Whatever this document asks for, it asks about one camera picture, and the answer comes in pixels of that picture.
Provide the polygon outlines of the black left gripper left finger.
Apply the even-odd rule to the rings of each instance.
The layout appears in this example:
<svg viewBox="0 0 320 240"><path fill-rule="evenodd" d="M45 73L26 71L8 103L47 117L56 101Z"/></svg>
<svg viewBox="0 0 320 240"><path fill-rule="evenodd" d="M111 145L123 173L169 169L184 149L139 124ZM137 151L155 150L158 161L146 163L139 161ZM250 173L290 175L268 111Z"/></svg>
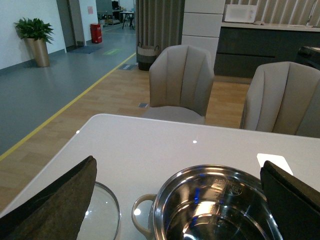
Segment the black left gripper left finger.
<svg viewBox="0 0 320 240"><path fill-rule="evenodd" d="M0 219L2 240L75 240L91 202L97 161L88 156Z"/></svg>

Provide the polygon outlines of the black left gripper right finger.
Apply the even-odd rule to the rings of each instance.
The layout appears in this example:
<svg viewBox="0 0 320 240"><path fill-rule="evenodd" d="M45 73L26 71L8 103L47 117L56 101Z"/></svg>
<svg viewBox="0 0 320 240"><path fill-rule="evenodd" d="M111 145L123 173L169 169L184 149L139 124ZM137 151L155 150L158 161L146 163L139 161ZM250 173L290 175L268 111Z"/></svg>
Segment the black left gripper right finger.
<svg viewBox="0 0 320 240"><path fill-rule="evenodd" d="M260 170L262 190L284 240L320 238L320 192L271 161Z"/></svg>

